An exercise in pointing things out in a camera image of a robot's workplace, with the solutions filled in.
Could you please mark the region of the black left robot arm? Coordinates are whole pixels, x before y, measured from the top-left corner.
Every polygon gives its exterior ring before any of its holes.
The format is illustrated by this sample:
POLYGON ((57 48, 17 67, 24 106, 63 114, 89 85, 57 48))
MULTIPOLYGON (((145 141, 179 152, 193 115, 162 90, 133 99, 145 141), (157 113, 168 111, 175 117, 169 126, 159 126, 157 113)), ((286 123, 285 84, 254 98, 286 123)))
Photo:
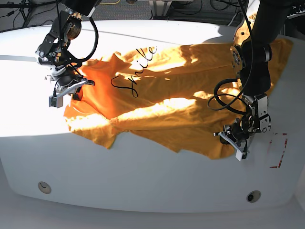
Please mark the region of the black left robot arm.
POLYGON ((236 158, 247 157, 248 139, 257 133, 265 133, 271 129, 271 117, 268 114, 268 97, 266 92, 271 87, 268 63, 272 59, 271 42, 273 42, 283 27, 289 15, 293 2, 291 0, 262 0, 259 3, 254 21, 246 15, 241 1, 238 2, 249 36, 241 44, 231 46, 232 66, 236 77, 220 81, 214 88, 215 99, 220 105, 219 110, 227 109, 242 115, 230 125, 225 125, 219 136, 221 143, 231 145, 236 150, 236 158), (226 104, 218 93, 220 86, 226 83, 240 81, 241 92, 233 96, 226 104))

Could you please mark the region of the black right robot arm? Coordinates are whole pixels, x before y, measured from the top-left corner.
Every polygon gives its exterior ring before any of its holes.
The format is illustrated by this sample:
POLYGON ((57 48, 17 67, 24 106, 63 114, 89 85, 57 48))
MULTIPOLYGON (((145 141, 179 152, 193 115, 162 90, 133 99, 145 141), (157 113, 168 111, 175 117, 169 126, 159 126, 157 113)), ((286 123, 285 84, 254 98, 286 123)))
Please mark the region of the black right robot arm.
POLYGON ((93 80, 86 79, 78 69, 97 49, 99 34, 92 15, 100 3, 100 0, 63 0, 62 4, 66 9, 57 11, 51 30, 36 50, 38 64, 48 67, 51 80, 55 82, 53 95, 49 97, 50 107, 62 107, 63 97, 67 94, 72 95, 73 99, 81 100, 82 86, 95 85, 93 80), (95 40, 88 56, 79 59, 68 51, 68 47, 81 32, 83 16, 89 19, 95 40))

